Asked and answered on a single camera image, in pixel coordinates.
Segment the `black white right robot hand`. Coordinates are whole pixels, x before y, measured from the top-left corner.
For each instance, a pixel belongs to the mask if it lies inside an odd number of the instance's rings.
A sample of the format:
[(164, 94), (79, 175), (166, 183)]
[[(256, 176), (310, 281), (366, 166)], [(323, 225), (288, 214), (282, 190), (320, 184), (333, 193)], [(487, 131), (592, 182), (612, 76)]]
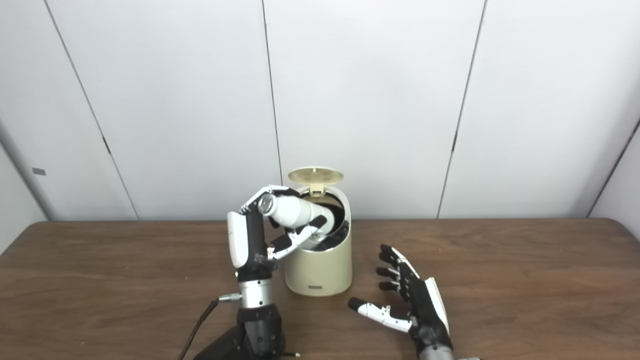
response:
[(435, 278), (422, 279), (411, 262), (388, 244), (381, 244), (378, 257), (389, 267), (378, 267), (375, 272), (390, 278), (380, 282), (379, 289), (400, 294), (408, 305), (407, 312), (398, 312), (390, 305), (383, 306), (357, 297), (349, 299), (349, 309), (409, 335), (419, 360), (454, 360), (446, 308)]

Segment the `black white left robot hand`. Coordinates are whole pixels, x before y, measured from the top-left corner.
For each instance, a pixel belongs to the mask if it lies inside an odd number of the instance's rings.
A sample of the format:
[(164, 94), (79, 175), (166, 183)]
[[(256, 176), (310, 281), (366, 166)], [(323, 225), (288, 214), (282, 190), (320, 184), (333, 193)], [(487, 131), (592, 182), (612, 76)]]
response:
[(328, 207), (301, 198), (290, 187), (261, 188), (238, 212), (227, 214), (237, 281), (269, 280), (278, 260), (297, 249), (313, 248), (329, 235), (335, 223)]

